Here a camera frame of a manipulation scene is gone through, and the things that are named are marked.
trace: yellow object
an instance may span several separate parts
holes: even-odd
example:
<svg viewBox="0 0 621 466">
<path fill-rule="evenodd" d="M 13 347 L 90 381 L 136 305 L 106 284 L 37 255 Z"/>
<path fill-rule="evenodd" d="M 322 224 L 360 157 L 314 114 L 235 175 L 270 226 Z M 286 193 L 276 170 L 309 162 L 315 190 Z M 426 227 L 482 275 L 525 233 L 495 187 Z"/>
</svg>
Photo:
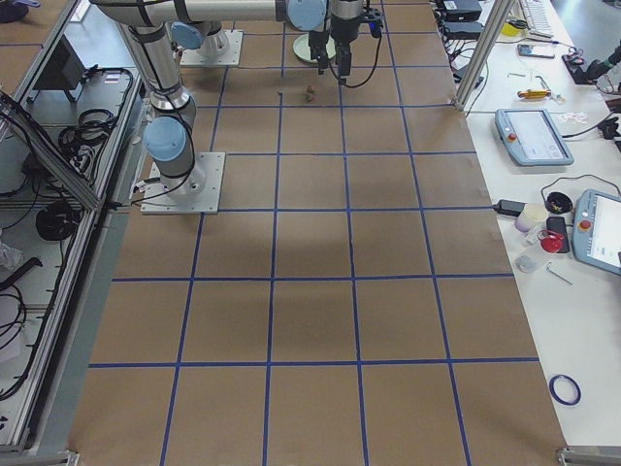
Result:
<svg viewBox="0 0 621 466">
<path fill-rule="evenodd" d="M 501 29 L 501 33 L 505 34 L 506 36 L 517 36 L 519 34 L 520 30 L 515 27 L 512 26 L 511 24 L 509 24 L 508 22 L 505 23 L 505 25 L 503 26 L 503 29 Z"/>
<path fill-rule="evenodd" d="M 517 96 L 520 99 L 543 99 L 549 97 L 552 94 L 549 89 L 528 89 L 520 90 Z"/>
</svg>

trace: white cup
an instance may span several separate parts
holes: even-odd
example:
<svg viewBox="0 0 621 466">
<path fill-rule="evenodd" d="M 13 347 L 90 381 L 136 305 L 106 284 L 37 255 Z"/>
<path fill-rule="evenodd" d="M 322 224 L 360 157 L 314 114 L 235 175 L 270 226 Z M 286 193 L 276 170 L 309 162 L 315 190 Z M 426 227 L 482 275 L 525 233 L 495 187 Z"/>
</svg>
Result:
<svg viewBox="0 0 621 466">
<path fill-rule="evenodd" d="M 542 204 L 526 204 L 524 210 L 515 220 L 515 228 L 527 233 L 536 226 L 541 226 L 547 220 L 548 212 Z"/>
</svg>

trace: white desk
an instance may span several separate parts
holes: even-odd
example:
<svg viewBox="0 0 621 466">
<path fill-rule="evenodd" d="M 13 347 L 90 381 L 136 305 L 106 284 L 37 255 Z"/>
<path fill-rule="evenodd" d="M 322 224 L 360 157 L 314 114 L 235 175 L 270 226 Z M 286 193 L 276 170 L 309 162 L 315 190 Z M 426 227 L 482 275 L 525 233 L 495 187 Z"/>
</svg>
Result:
<svg viewBox="0 0 621 466">
<path fill-rule="evenodd" d="M 570 43 L 560 19 L 549 4 L 547 7 L 548 21 L 558 31 L 554 39 Z M 541 202 L 539 190 L 563 176 L 590 173 L 621 183 L 621 152 L 596 131 L 569 142 L 575 162 L 568 167 L 519 167 L 499 140 L 493 115 L 499 108 L 545 108 L 554 114 L 562 134 L 585 129 L 608 114 L 595 87 L 572 83 L 560 58 L 567 47 L 557 49 L 554 60 L 522 58 L 517 56 L 515 45 L 498 44 L 488 59 L 490 82 L 476 101 L 468 125 L 494 202 L 503 198 Z M 515 96 L 517 90 L 540 88 L 535 75 L 544 76 L 552 90 L 563 94 L 567 102 L 520 102 Z M 558 122 L 560 114 L 577 112 L 588 115 L 588 125 Z M 565 192 L 575 202 L 589 187 L 614 192 L 591 179 L 559 182 L 547 192 Z M 525 249 L 523 237 L 513 227 L 513 218 L 499 216 L 498 222 L 512 262 Z M 574 285 L 562 282 L 544 268 L 533 274 L 514 268 L 514 273 L 546 378 L 567 374 L 582 389 L 582 400 L 577 406 L 553 402 L 561 428 L 570 446 L 621 446 L 621 277 L 579 263 L 570 254 L 559 254 L 553 260 L 553 268 Z"/>
</svg>

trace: keyboard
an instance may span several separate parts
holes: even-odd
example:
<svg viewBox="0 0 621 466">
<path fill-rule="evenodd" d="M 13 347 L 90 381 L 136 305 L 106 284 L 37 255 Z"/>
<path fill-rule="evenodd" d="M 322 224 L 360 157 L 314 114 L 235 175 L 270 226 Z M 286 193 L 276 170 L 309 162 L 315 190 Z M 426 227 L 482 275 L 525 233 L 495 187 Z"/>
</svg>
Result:
<svg viewBox="0 0 621 466">
<path fill-rule="evenodd" d="M 545 6 L 541 0 L 519 0 L 524 19 L 528 24 L 529 34 L 552 38 L 554 31 L 545 17 Z"/>
</svg>

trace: blue round cap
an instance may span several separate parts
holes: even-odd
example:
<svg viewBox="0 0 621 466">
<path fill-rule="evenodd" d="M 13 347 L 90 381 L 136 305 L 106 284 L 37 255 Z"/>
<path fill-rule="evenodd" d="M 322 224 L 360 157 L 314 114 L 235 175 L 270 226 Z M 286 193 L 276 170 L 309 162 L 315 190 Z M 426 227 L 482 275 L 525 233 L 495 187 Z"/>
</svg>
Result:
<svg viewBox="0 0 621 466">
<path fill-rule="evenodd" d="M 175 21 L 171 26 L 173 40 L 186 49 L 196 50 L 203 46 L 203 34 L 190 24 Z"/>
<path fill-rule="evenodd" d="M 186 141 L 185 128 L 170 116 L 160 116 L 147 125 L 143 138 L 155 160 L 170 162 L 180 156 Z"/>
<path fill-rule="evenodd" d="M 287 16 L 298 29 L 312 31 L 323 24 L 326 16 L 326 2 L 325 0 L 289 0 Z"/>
</svg>

